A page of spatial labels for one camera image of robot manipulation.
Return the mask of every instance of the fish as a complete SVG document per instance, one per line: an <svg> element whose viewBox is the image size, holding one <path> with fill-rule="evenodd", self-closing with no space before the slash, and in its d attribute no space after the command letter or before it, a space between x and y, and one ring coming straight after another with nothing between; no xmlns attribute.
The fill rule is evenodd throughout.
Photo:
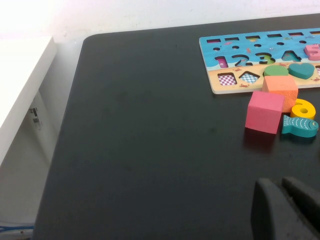
<svg viewBox="0 0 320 240"><path fill-rule="evenodd" d="M309 118L283 116L282 134L292 134L298 137L311 138L317 134L319 124Z"/></svg>

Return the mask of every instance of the square cutout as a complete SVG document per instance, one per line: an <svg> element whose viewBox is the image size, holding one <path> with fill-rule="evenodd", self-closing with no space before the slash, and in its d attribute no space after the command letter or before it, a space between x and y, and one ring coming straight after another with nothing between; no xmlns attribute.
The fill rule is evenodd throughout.
<svg viewBox="0 0 320 240"><path fill-rule="evenodd" d="M225 38L224 40L226 40L226 41L239 41L239 38L238 37L228 37L228 38Z"/></svg>
<svg viewBox="0 0 320 240"><path fill-rule="evenodd" d="M260 39L260 36L246 36L246 39L250 40L250 39Z"/></svg>
<svg viewBox="0 0 320 240"><path fill-rule="evenodd" d="M208 39L206 42L208 44L214 44L214 43L220 43L221 40L220 39Z"/></svg>
<svg viewBox="0 0 320 240"><path fill-rule="evenodd" d="M219 83L222 86L232 86L237 84L235 75L232 72L219 73L218 78L219 78Z"/></svg>
<svg viewBox="0 0 320 240"><path fill-rule="evenodd" d="M282 38L281 34L268 34L268 38Z"/></svg>
<svg viewBox="0 0 320 240"><path fill-rule="evenodd" d="M318 75L320 76L320 66L315 66L315 69L318 72Z"/></svg>
<svg viewBox="0 0 320 240"><path fill-rule="evenodd" d="M288 33L291 37L296 37L296 36L303 36L304 34L302 32L291 32Z"/></svg>
<svg viewBox="0 0 320 240"><path fill-rule="evenodd" d="M254 74L250 71L245 71L241 76L240 76L240 79L249 83L249 84L254 84L258 78L260 78L259 75L257 74Z"/></svg>

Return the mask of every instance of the shape sorting board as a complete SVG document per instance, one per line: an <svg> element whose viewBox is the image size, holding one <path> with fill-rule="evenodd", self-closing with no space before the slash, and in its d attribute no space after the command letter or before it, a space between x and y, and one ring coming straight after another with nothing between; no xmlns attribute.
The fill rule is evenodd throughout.
<svg viewBox="0 0 320 240"><path fill-rule="evenodd" d="M214 94L261 90L266 67L291 63L315 67L308 79L294 76L298 88L320 87L320 61L309 60L304 51L308 45L320 46L320 28L208 36L199 44Z"/></svg>

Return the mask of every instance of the yellow wooden piece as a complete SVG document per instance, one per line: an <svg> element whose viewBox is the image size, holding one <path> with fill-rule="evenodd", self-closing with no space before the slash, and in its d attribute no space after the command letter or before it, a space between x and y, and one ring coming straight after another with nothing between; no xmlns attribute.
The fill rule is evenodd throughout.
<svg viewBox="0 0 320 240"><path fill-rule="evenodd" d="M295 105L291 109L291 118L300 117L313 120L315 116L316 109L310 102L299 98L296 99Z"/></svg>

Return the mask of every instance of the orange wooden cube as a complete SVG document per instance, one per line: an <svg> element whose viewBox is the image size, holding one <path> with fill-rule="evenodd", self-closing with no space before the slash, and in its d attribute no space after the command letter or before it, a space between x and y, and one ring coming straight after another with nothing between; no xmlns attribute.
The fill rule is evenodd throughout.
<svg viewBox="0 0 320 240"><path fill-rule="evenodd" d="M262 91L284 96L283 113L290 113L291 108L296 104L298 86L295 79L288 76L265 76Z"/></svg>

